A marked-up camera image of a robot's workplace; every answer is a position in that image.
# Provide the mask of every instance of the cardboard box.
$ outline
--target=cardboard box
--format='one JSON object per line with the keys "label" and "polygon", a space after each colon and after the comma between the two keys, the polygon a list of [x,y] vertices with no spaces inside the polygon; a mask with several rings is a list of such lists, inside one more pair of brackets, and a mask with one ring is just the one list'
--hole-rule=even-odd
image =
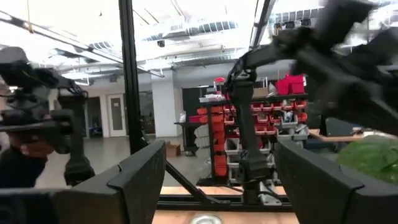
{"label": "cardboard box", "polygon": [[254,90],[253,98],[268,96],[268,89],[267,88],[255,88],[253,90]]}
{"label": "cardboard box", "polygon": [[166,157],[181,156],[181,147],[179,142],[166,142]]}

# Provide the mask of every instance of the person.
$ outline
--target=person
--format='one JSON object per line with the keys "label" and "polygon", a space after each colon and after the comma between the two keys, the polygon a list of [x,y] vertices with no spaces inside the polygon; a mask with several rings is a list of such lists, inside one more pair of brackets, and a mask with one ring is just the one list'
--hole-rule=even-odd
{"label": "person", "polygon": [[54,148],[43,140],[24,144],[16,133],[0,135],[0,188],[34,187]]}

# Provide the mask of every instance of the wooden table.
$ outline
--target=wooden table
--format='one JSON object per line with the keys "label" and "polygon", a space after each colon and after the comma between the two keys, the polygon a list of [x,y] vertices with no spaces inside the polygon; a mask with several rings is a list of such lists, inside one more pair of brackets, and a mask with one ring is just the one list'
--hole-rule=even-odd
{"label": "wooden table", "polygon": [[310,129],[309,133],[311,136],[324,141],[324,142],[352,142],[358,141],[363,138],[362,135],[354,135],[354,136],[341,136],[341,137],[327,137],[319,134],[319,129]]}
{"label": "wooden table", "polygon": [[[226,187],[200,187],[209,195],[239,195],[240,192]],[[277,187],[278,194],[285,194],[282,187]],[[162,194],[189,194],[183,187],[163,187]],[[153,224],[189,224],[190,220],[198,214],[215,214],[225,224],[299,224],[294,213],[273,212],[196,212],[196,211],[163,211],[157,210]]]}

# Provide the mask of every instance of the metal bowl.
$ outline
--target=metal bowl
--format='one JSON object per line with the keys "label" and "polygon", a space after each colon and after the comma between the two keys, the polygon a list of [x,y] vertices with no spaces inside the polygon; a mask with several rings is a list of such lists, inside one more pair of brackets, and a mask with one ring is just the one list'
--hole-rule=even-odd
{"label": "metal bowl", "polygon": [[223,221],[214,214],[195,215],[190,224],[223,224]]}

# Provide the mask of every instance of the black table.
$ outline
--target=black table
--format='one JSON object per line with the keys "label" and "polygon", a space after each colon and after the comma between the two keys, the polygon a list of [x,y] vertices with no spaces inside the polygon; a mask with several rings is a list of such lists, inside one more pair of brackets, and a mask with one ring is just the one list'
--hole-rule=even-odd
{"label": "black table", "polygon": [[196,156],[198,147],[195,145],[196,136],[194,131],[196,128],[204,125],[202,123],[191,123],[191,122],[176,122],[174,124],[182,127],[183,146],[186,156]]}

